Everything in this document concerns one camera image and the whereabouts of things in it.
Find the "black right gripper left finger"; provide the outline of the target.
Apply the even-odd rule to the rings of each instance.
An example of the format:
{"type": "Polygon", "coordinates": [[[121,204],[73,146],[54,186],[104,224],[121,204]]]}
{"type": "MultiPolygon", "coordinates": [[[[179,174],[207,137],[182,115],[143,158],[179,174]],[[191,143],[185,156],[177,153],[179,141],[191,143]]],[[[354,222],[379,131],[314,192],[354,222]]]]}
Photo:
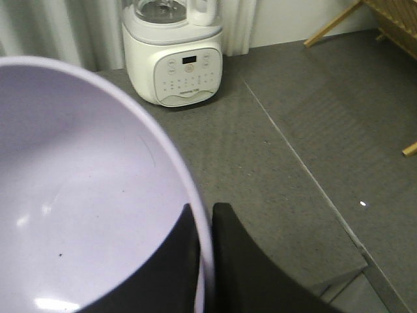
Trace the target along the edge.
{"type": "Polygon", "coordinates": [[[193,312],[200,244],[190,204],[156,252],[122,284],[81,312],[193,312]]]}

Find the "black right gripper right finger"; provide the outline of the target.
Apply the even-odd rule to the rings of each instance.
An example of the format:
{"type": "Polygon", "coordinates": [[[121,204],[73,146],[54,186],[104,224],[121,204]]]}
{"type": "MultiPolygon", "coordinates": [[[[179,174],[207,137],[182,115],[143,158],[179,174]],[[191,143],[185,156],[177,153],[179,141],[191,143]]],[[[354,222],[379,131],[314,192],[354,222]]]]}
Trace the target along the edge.
{"type": "Polygon", "coordinates": [[[338,312],[269,259],[231,204],[214,204],[212,236],[217,312],[338,312]]]}

